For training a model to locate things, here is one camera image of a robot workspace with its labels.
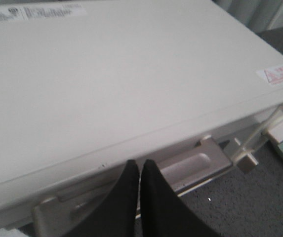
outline label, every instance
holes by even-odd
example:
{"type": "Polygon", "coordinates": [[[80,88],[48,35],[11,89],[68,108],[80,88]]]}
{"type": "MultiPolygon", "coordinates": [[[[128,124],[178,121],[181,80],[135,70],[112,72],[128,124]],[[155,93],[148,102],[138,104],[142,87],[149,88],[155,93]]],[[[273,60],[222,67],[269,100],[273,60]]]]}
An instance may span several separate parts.
{"type": "Polygon", "coordinates": [[[79,3],[0,6],[0,22],[87,15],[79,3]]]}
{"type": "Polygon", "coordinates": [[[256,71],[258,76],[268,82],[270,85],[278,85],[283,83],[283,64],[256,71]]]}

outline white device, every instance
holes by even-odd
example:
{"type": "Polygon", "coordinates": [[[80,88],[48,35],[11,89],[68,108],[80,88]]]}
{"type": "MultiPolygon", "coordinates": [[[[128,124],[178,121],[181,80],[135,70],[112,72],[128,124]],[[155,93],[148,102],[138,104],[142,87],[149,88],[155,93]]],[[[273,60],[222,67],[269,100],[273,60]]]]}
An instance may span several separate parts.
{"type": "MultiPolygon", "coordinates": [[[[206,136],[257,126],[283,103],[280,68],[281,54],[211,1],[1,5],[0,228],[127,159],[164,169],[206,136]]],[[[192,157],[189,176],[231,167],[192,157]]]]}

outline white cable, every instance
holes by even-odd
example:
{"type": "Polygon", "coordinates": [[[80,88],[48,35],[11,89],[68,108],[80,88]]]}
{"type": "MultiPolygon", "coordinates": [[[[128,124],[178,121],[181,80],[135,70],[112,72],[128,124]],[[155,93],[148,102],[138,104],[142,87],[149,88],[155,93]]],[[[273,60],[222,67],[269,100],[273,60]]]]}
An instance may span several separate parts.
{"type": "Polygon", "coordinates": [[[238,163],[240,159],[242,159],[246,153],[250,153],[253,150],[246,149],[246,147],[249,145],[249,143],[252,141],[252,139],[257,136],[260,132],[262,132],[265,128],[267,128],[271,124],[277,124],[283,120],[283,114],[279,116],[278,118],[275,118],[275,116],[278,113],[281,113],[281,107],[278,106],[273,113],[267,118],[267,120],[263,121],[259,124],[259,126],[249,135],[249,137],[239,146],[237,151],[232,155],[231,160],[234,164],[238,163]]]}

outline barcode label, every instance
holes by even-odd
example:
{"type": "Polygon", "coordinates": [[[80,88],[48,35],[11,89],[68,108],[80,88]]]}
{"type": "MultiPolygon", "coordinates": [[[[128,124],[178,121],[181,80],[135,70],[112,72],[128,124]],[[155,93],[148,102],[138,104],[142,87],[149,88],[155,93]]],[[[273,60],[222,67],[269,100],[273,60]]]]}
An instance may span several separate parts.
{"type": "Polygon", "coordinates": [[[33,4],[0,6],[0,22],[87,15],[79,3],[33,4]]]}

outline warning label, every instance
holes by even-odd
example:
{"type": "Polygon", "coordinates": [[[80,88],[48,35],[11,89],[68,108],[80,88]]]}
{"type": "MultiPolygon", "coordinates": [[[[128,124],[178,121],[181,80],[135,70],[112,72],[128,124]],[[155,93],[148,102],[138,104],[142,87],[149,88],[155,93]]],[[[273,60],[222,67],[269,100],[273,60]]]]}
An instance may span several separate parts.
{"type": "Polygon", "coordinates": [[[283,65],[256,71],[270,85],[283,83],[283,65]]]}
{"type": "Polygon", "coordinates": [[[86,15],[79,3],[32,4],[26,6],[0,6],[0,22],[86,15]]]}

